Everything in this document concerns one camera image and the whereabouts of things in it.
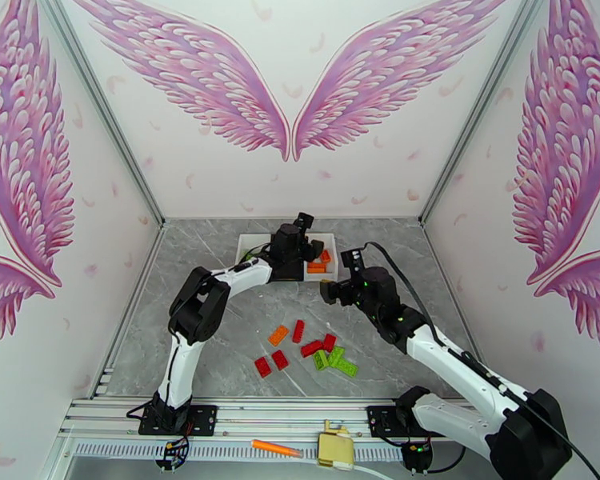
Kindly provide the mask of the small black electronics box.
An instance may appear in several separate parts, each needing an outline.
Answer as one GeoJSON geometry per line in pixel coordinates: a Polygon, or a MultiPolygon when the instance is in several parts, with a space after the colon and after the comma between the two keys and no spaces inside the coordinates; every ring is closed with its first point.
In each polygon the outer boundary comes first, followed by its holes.
{"type": "Polygon", "coordinates": [[[400,445],[404,467],[412,474],[428,474],[433,461],[429,441],[406,442],[400,445]]]}

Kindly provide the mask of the black plastic container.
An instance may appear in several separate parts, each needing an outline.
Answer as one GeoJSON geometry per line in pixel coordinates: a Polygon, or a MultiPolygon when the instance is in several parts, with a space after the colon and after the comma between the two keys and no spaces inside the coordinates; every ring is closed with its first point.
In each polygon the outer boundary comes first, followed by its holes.
{"type": "Polygon", "coordinates": [[[303,282],[304,265],[301,262],[288,262],[272,269],[271,282],[303,282]]]}

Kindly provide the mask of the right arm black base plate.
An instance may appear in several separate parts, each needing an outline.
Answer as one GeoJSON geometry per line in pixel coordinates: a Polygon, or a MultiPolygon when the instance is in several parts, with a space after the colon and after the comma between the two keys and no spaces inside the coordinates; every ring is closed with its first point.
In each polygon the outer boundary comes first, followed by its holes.
{"type": "Polygon", "coordinates": [[[376,438],[397,441],[399,438],[441,438],[435,432],[420,427],[414,417],[396,406],[368,406],[367,423],[370,433],[376,438]]]}

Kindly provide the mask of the aluminium corner post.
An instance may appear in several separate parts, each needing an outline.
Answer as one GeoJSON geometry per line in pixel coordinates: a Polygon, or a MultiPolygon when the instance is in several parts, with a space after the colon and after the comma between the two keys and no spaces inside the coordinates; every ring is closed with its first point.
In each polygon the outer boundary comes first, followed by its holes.
{"type": "Polygon", "coordinates": [[[148,182],[136,161],[132,148],[120,126],[115,113],[106,97],[106,93],[99,82],[96,73],[80,43],[77,33],[70,22],[68,14],[60,0],[37,0],[42,5],[50,24],[59,36],[77,75],[79,76],[97,115],[103,124],[114,148],[118,152],[124,166],[130,172],[153,220],[159,228],[163,228],[166,218],[153,195],[148,182]]]}
{"type": "Polygon", "coordinates": [[[496,91],[510,68],[513,57],[518,50],[522,39],[526,35],[526,32],[530,28],[530,24],[534,20],[544,1],[545,0],[521,0],[518,10],[506,32],[506,36],[486,74],[485,81],[474,100],[474,104],[470,108],[454,144],[452,145],[449,157],[442,167],[442,171],[434,184],[430,196],[426,200],[422,212],[418,216],[418,224],[421,228],[426,228],[436,206],[444,195],[447,187],[450,185],[452,177],[462,160],[466,148],[470,144],[475,131],[482,123],[487,109],[494,102],[496,91]]]}

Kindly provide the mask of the orange marker pen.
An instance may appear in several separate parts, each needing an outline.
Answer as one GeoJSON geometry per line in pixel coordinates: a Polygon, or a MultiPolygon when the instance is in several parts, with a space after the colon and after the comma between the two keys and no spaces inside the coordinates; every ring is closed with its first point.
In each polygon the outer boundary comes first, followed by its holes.
{"type": "Polygon", "coordinates": [[[304,453],[301,450],[275,444],[272,442],[264,442],[261,440],[254,439],[251,441],[251,446],[256,450],[261,450],[272,454],[278,454],[285,457],[304,458],[304,453]]]}

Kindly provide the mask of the aluminium rail frame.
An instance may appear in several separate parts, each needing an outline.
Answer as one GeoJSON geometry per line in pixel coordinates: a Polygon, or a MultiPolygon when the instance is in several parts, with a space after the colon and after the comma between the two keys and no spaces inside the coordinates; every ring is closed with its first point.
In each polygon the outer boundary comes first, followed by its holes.
{"type": "MultiPolygon", "coordinates": [[[[75,399],[59,427],[68,438],[140,439],[138,406],[145,397],[97,396],[75,399]]],[[[359,441],[371,437],[368,406],[393,406],[378,398],[199,398],[195,405],[218,408],[214,441],[312,442],[324,429],[324,421],[342,424],[359,441]]]]}

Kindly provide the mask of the beige plastic device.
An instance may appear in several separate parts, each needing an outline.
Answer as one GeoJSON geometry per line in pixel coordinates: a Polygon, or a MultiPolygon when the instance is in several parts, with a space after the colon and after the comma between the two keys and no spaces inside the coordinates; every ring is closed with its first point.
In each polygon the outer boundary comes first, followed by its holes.
{"type": "Polygon", "coordinates": [[[318,435],[317,464],[343,471],[354,469],[354,441],[342,424],[324,421],[324,430],[318,435]]]}

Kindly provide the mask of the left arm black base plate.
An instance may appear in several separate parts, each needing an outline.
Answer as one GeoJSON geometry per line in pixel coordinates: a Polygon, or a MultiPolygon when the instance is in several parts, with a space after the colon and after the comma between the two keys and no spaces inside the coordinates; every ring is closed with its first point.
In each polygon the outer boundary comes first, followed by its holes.
{"type": "Polygon", "coordinates": [[[211,437],[214,435],[218,408],[214,405],[190,405],[186,418],[173,424],[158,419],[158,413],[150,407],[142,413],[138,434],[141,436],[211,437]]]}

